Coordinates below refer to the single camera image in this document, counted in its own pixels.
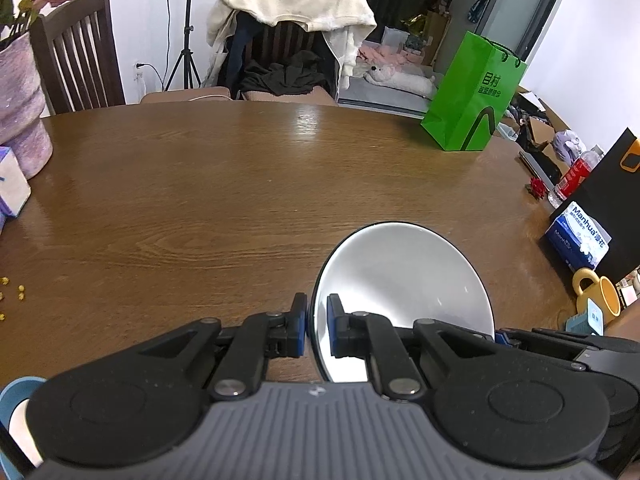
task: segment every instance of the yellow mug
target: yellow mug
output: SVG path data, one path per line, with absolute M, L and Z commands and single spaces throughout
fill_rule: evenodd
M 582 290 L 580 282 L 584 279 L 591 280 L 593 283 Z M 575 293 L 578 295 L 578 299 L 575 302 L 578 314 L 587 310 L 587 300 L 591 300 L 600 307 L 604 324 L 613 321 L 620 315 L 620 299 L 618 298 L 616 287 L 609 278 L 605 276 L 599 278 L 595 272 L 585 267 L 578 269 L 574 274 L 573 286 Z

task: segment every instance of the pink vase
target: pink vase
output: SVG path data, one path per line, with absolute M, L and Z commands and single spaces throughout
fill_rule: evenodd
M 45 99 L 29 35 L 0 52 L 0 146 L 14 150 L 26 178 L 35 176 L 53 152 L 40 120 Z

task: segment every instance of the stuffed animal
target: stuffed animal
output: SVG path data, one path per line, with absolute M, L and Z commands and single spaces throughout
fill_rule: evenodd
M 364 75 L 364 79 L 376 86 L 387 86 L 396 90 L 411 92 L 427 99 L 433 99 L 438 91 L 435 76 L 426 78 L 420 75 L 405 74 L 393 65 L 374 65 Z

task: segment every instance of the green paper bag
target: green paper bag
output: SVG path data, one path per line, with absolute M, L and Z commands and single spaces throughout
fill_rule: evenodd
M 483 150 L 526 67 L 506 47 L 468 32 L 422 127 L 444 150 Z

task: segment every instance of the brown tabletop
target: brown tabletop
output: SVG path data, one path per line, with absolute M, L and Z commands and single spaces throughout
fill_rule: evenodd
M 201 317 L 287 310 L 336 244 L 381 220 L 455 244 L 497 327 L 556 328 L 575 309 L 538 247 L 548 213 L 513 142 L 447 153 L 414 119 L 260 102 L 105 108 L 46 126 L 53 158 L 0 236 L 0 384 Z M 268 376 L 318 378 L 308 356 Z

